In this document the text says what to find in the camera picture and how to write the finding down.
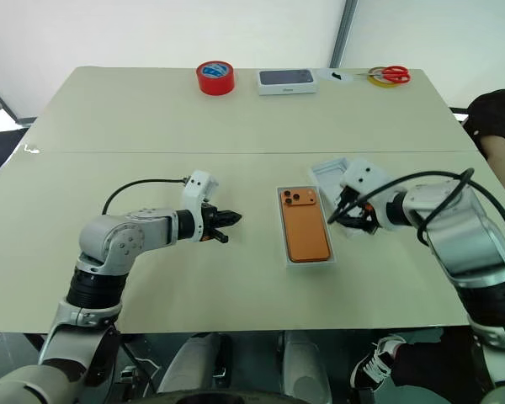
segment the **black shirt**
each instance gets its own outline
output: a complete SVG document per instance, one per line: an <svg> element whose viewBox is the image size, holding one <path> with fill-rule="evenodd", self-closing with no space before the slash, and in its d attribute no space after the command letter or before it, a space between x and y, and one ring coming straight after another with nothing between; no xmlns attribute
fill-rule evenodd
<svg viewBox="0 0 505 404"><path fill-rule="evenodd" d="M464 129L486 157L481 138L490 135L505 138L505 90L477 97L468 107L468 120Z"/></svg>

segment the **red tape roll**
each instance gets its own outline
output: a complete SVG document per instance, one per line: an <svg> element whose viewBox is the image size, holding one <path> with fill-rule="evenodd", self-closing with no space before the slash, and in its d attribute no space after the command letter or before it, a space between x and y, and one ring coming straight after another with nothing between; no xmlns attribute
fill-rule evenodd
<svg viewBox="0 0 505 404"><path fill-rule="evenodd" d="M209 95L223 95L234 88L234 69L225 61L207 61L196 68L200 90Z"/></svg>

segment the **robotic arm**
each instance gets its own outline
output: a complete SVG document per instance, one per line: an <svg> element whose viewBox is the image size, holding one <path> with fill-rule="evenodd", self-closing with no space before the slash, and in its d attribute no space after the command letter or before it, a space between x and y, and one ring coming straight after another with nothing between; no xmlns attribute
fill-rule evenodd
<svg viewBox="0 0 505 404"><path fill-rule="evenodd" d="M241 219L207 203L217 185L208 173L195 171L183 190L181 210L101 215L84 227L69 293L58 306L39 364L0 379L0 404L74 402L85 385L108 379L120 344L114 322L136 257L183 239L228 242L217 229Z"/></svg>
<svg viewBox="0 0 505 404"><path fill-rule="evenodd" d="M433 185L388 188L361 204L360 214L345 210L391 178L364 159L352 161L344 173L338 210L330 218L369 233L420 228L459 185L449 180ZM505 237L487 217L472 188L466 185L430 222L426 243L456 289L477 336L481 354L477 368L487 369L487 389L505 384Z"/></svg>

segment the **white table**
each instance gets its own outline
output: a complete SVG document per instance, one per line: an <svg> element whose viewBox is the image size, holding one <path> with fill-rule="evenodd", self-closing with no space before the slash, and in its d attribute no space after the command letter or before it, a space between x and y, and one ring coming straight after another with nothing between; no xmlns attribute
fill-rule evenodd
<svg viewBox="0 0 505 404"><path fill-rule="evenodd" d="M43 152L475 150L421 70L397 88L356 76L320 80L314 94L260 97L255 71L238 69L235 89L212 97L194 69L81 67L23 142Z"/></svg>
<svg viewBox="0 0 505 404"><path fill-rule="evenodd" d="M505 205L505 191L476 151L360 155L393 176L474 167L474 179ZM311 183L312 164L340 156L356 155L18 151L0 171L0 331L48 331L67 292L79 232L112 191L134 179L180 178L196 168L221 183L214 205L243 219L225 230L226 245L179 242L141 255L123 296L122 332L466 324L454 289L411 228L347 239L335 225L335 269L284 267L275 189ZM181 190L176 184L128 189L109 213L178 209ZM504 230L499 215L486 209Z"/></svg>

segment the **red scissors handle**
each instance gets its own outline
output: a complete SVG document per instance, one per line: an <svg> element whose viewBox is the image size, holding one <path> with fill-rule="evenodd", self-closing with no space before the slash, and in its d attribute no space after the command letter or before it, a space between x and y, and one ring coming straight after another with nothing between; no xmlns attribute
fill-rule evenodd
<svg viewBox="0 0 505 404"><path fill-rule="evenodd" d="M381 71L381 76L390 82L404 83L411 80L410 72L404 66L389 66Z"/></svg>

